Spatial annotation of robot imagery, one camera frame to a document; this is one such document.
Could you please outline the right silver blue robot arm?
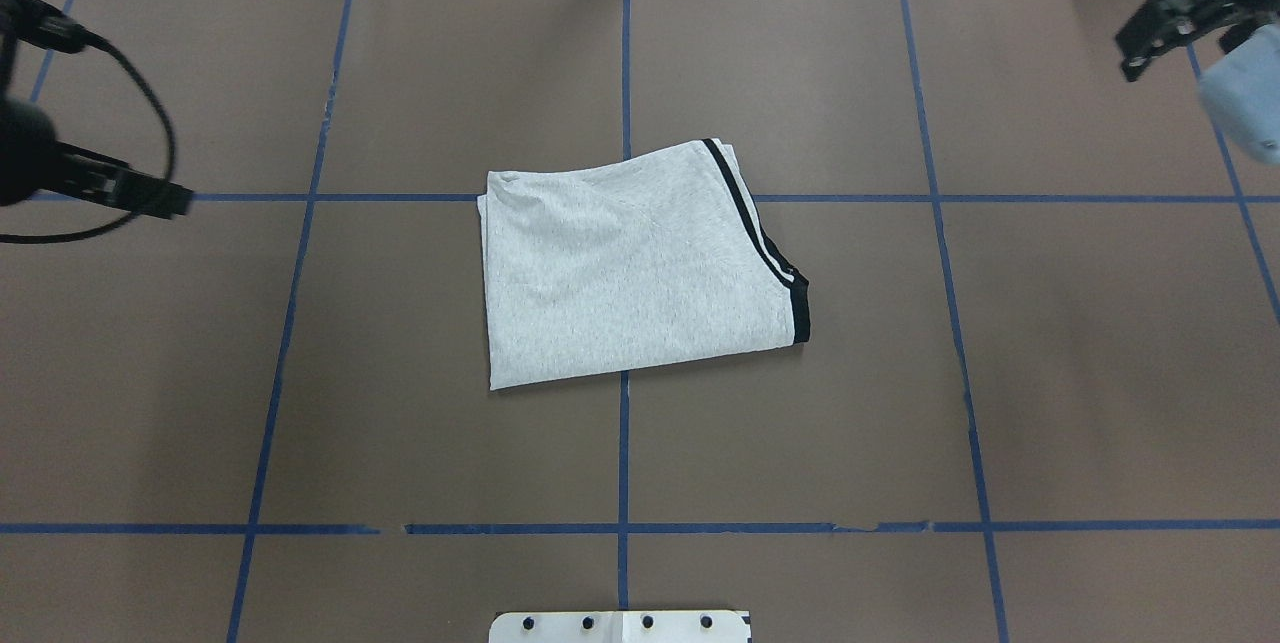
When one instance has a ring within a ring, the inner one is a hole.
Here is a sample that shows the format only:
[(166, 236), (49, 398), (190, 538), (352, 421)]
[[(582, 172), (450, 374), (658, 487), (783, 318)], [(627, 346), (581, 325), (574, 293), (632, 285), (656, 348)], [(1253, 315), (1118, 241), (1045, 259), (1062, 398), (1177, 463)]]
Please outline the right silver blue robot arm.
[(1198, 78), (1211, 122), (1252, 159), (1279, 161), (1277, 0), (1146, 0), (1114, 40), (1126, 81), (1174, 49), (1221, 31), (1222, 56)]

